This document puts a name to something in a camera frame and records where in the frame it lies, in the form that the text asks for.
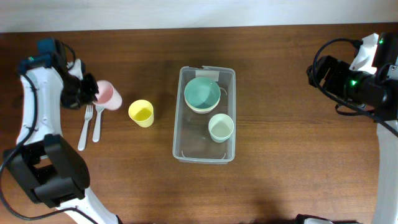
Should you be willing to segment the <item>clear plastic storage container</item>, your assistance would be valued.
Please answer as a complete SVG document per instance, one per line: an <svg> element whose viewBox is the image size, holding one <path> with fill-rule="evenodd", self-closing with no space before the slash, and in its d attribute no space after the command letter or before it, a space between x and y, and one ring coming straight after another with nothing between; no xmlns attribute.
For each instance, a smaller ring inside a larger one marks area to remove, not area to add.
<svg viewBox="0 0 398 224"><path fill-rule="evenodd" d="M220 87L220 102L211 112L198 114L185 102L184 89L197 77L213 79ZM223 113L234 121L233 135L225 142L211 139L208 123ZM179 75L175 111L173 155L181 162L227 164L234 159L236 141L236 74L231 68L204 66L202 69L182 67Z"/></svg>

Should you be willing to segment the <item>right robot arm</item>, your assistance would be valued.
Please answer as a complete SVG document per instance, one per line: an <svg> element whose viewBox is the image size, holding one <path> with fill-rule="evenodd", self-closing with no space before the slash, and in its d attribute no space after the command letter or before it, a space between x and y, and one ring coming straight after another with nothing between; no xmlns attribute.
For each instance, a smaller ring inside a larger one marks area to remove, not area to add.
<svg viewBox="0 0 398 224"><path fill-rule="evenodd" d="M397 33L383 32L358 39L344 38L355 48L354 60L346 63L322 51L307 68L308 82L349 108L347 116L367 116L377 123L379 175L373 223L397 223Z"/></svg>

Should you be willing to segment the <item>teal plastic cup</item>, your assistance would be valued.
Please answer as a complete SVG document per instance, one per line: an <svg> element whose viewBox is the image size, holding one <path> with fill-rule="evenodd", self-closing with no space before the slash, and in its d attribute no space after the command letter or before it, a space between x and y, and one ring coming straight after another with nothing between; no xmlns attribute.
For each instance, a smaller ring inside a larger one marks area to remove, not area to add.
<svg viewBox="0 0 398 224"><path fill-rule="evenodd" d="M233 133L230 133L230 134L227 135L226 137L219 137L219 136L216 136L216 135L213 134L213 133L210 133L211 139L212 139L214 142L217 142L217 143L222 143L222 142L227 141L232 135L233 135Z"/></svg>

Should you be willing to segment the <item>yellow plastic bowl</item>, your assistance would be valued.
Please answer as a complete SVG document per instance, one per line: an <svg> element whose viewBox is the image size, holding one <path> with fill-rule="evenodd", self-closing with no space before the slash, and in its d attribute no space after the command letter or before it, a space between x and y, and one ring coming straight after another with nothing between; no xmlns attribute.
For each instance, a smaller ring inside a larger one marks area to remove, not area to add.
<svg viewBox="0 0 398 224"><path fill-rule="evenodd" d="M196 107L192 106L187 100L185 100L185 102L186 102L187 106L194 112L199 113L199 114L206 114L206 113L209 113L210 111L212 111L213 109L215 109L216 106L218 105L218 103L220 102L220 100L218 100L214 105L210 106L209 108L196 108Z"/></svg>

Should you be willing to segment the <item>pink plastic cup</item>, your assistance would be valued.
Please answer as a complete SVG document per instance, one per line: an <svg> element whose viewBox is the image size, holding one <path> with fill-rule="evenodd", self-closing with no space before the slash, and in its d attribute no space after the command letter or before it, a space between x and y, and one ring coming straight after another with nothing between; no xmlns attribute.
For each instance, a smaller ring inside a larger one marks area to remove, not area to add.
<svg viewBox="0 0 398 224"><path fill-rule="evenodd" d="M123 99L115 87L106 80L97 81L97 86L99 93L95 94L96 101L93 103L103 106L107 110L118 110L122 105Z"/></svg>

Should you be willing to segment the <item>cream plastic cup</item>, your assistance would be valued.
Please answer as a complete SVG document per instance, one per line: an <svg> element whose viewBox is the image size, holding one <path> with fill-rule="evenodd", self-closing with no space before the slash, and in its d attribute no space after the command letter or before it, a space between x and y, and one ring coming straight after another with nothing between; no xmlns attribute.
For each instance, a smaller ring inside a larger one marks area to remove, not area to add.
<svg viewBox="0 0 398 224"><path fill-rule="evenodd" d="M219 137L226 137L234 131L234 121L227 114L219 113L214 115L208 123L209 133Z"/></svg>

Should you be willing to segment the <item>teal plastic bowl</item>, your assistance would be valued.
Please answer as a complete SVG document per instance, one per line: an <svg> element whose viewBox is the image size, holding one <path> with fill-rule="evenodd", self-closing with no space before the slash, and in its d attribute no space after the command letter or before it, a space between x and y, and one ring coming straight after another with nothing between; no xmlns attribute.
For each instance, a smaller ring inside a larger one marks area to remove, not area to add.
<svg viewBox="0 0 398 224"><path fill-rule="evenodd" d="M208 109L218 104L221 90L217 82L207 77L190 80L184 89L186 102L197 109Z"/></svg>

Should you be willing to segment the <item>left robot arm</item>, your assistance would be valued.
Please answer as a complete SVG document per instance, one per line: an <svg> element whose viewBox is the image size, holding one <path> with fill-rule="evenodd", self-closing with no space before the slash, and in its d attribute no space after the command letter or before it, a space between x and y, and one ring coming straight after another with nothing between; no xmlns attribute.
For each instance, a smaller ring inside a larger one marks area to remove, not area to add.
<svg viewBox="0 0 398 224"><path fill-rule="evenodd" d="M24 91L22 126L16 146L3 153L1 169L7 169L34 203L52 212L44 219L65 212L76 223L120 223L120 218L100 202L90 188L90 173L84 159L63 138L60 108L77 110L99 93L94 76L60 40L38 41L38 55L27 57L17 67Z"/></svg>

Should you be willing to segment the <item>yellow plastic cup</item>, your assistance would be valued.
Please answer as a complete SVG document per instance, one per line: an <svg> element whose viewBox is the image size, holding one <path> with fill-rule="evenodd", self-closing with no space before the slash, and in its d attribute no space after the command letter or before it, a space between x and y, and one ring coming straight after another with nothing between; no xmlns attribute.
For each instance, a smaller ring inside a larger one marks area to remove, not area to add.
<svg viewBox="0 0 398 224"><path fill-rule="evenodd" d="M129 106L128 115L140 127L148 128L154 122L154 107L147 100L136 100Z"/></svg>

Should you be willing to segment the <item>white plastic bowl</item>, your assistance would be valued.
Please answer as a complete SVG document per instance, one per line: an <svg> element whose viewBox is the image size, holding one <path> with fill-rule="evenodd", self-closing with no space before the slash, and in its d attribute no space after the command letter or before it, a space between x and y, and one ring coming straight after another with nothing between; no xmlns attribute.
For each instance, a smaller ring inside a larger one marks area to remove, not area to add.
<svg viewBox="0 0 398 224"><path fill-rule="evenodd" d="M213 108L206 108L206 109L191 108L191 110L198 114L206 114L206 113L211 112L213 110Z"/></svg>

